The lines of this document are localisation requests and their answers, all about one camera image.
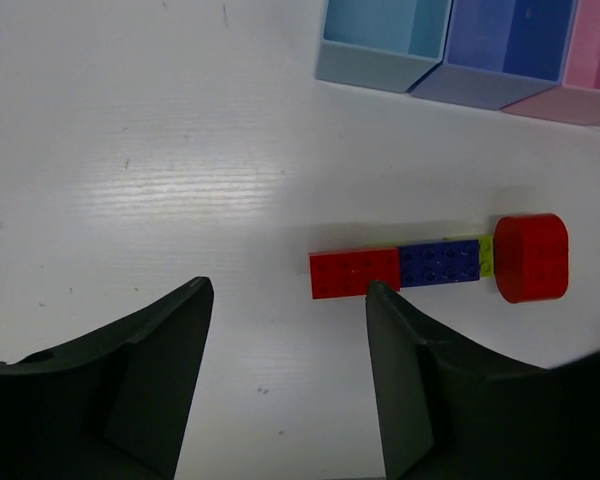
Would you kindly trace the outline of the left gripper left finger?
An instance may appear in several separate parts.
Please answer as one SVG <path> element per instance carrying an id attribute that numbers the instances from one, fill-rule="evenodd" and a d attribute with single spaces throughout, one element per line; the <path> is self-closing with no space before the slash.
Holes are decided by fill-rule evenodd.
<path id="1" fill-rule="evenodd" d="M 173 478 L 213 300 L 197 277 L 79 338 L 0 362 L 0 479 Z"/>

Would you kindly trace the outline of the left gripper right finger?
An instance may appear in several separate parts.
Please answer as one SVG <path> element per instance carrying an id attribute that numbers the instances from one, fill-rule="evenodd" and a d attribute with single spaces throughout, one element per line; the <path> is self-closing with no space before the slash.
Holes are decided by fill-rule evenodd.
<path id="1" fill-rule="evenodd" d="M 529 365 L 380 282 L 366 320 L 388 478 L 600 479 L 600 351 Z"/>

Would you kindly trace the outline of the purple lego brick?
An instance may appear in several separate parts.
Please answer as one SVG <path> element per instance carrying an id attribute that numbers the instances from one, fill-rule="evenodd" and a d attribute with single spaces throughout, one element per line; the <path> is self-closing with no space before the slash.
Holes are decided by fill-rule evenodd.
<path id="1" fill-rule="evenodd" d="M 398 251 L 402 288 L 480 279 L 477 239 L 403 245 Z"/>

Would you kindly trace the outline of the red long lego brick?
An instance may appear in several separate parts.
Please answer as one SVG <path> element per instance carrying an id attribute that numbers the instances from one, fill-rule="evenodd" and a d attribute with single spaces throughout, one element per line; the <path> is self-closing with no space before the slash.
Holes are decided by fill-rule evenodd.
<path id="1" fill-rule="evenodd" d="M 309 270 L 314 299 L 365 295 L 373 281 L 401 288 L 397 247 L 310 253 Z"/>

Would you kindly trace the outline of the lime green lego brick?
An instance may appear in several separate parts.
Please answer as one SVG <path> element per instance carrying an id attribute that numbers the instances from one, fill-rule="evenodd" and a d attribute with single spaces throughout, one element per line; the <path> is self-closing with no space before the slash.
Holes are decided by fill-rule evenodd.
<path id="1" fill-rule="evenodd" d="M 483 235 L 478 238 L 479 242 L 479 266 L 480 277 L 493 277 L 495 272 L 494 243 L 492 235 Z"/>

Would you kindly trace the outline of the red rounded lego brick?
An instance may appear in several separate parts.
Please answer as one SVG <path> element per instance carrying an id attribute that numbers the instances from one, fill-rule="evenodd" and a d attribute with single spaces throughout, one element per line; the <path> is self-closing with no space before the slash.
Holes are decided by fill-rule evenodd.
<path id="1" fill-rule="evenodd" d="M 494 231 L 496 286 L 512 303 L 555 300 L 569 285 L 569 235 L 553 213 L 501 218 Z"/>

